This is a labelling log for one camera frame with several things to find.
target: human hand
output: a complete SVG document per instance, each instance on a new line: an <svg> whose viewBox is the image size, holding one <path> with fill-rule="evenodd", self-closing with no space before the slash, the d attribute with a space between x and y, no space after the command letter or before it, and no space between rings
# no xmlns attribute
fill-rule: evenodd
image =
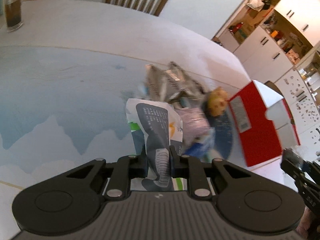
<svg viewBox="0 0 320 240"><path fill-rule="evenodd" d="M296 228L297 233L304 239L308 238L308 230L311 226L311 223L315 219L316 216L313 214L313 212L308 207L305 207L303 216L300 220L298 227ZM317 231L318 233L320 233L320 226L318 226Z"/></svg>

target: glass of dark liquid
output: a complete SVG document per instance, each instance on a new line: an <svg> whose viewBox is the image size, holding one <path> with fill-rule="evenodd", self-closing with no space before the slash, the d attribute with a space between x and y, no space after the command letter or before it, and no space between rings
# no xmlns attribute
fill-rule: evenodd
<svg viewBox="0 0 320 240"><path fill-rule="evenodd" d="M21 0L3 0L4 14L9 32L15 31L23 25L21 19Z"/></svg>

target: barcode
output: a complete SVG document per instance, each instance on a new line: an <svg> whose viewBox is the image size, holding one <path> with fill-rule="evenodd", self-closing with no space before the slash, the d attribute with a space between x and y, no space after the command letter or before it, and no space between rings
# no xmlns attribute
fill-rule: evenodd
<svg viewBox="0 0 320 240"><path fill-rule="evenodd" d="M236 124L240 133L243 133L251 129L251 124L247 115L247 111L244 108L244 104L240 96L235 97L230 101L232 111L235 115Z"/></svg>

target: screw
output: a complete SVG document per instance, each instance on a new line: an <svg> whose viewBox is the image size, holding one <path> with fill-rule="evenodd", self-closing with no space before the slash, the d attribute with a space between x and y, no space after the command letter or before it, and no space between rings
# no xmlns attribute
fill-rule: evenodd
<svg viewBox="0 0 320 240"><path fill-rule="evenodd" d="M198 197L207 197L210 195L210 190L205 188L198 188L195 190L195 195Z"/></svg>
<svg viewBox="0 0 320 240"><path fill-rule="evenodd" d="M122 191L119 189L110 189L107 191L107 196L109 197L120 197L122 195Z"/></svg>

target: green stripe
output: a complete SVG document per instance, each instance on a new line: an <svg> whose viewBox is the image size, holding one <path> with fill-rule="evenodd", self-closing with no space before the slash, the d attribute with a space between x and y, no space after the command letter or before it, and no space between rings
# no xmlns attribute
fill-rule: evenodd
<svg viewBox="0 0 320 240"><path fill-rule="evenodd" d="M140 130L139 125L137 123L135 123L135 122L129 122L129 125L130 125L130 129L132 131Z"/></svg>
<svg viewBox="0 0 320 240"><path fill-rule="evenodd" d="M183 190L181 178L176 178L176 182L177 182L178 190Z"/></svg>

